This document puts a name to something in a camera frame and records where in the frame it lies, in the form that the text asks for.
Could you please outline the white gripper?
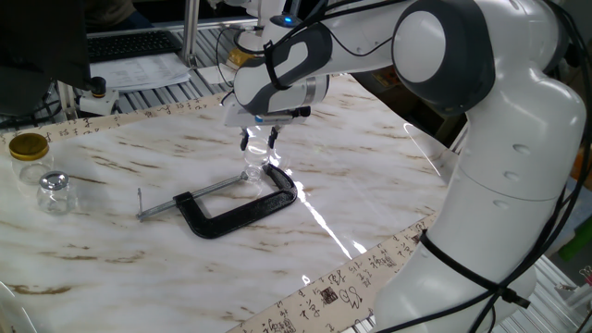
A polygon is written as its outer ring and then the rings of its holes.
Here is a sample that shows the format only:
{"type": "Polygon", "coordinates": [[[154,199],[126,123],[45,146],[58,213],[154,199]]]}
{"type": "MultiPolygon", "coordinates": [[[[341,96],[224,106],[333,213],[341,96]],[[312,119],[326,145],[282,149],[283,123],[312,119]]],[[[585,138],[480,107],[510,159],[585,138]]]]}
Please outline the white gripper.
{"type": "Polygon", "coordinates": [[[227,115],[224,124],[227,127],[239,127],[241,129],[240,149],[244,151],[248,145],[250,134],[249,127],[254,126],[274,126],[268,137],[268,147],[275,148],[275,142],[278,138],[278,126],[287,126],[292,123],[301,124],[311,116],[311,107],[304,106],[295,109],[283,110],[255,116],[239,105],[231,104],[226,107],[227,115]]]}

